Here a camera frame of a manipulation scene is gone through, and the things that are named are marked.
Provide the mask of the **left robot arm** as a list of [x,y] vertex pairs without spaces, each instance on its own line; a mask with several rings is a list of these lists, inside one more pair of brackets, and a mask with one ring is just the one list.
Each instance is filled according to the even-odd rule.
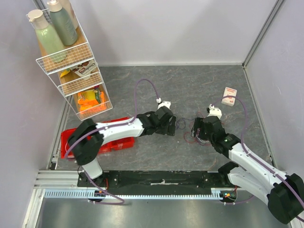
[[77,164],[83,167],[88,176],[88,182],[99,187],[104,182],[104,175],[96,157],[104,144],[154,133],[174,136],[175,123],[176,116],[166,106],[116,122],[95,123],[92,119],[87,119],[70,135],[67,153],[73,153]]

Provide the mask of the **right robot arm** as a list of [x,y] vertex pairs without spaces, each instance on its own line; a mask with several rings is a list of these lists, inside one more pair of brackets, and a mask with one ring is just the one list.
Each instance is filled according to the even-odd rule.
[[195,118],[193,136],[210,142],[216,152],[231,161],[223,165],[218,183],[223,187],[236,185],[267,205],[281,223],[299,219],[304,211],[304,181],[268,164],[250,150],[237,136],[226,133],[216,116]]

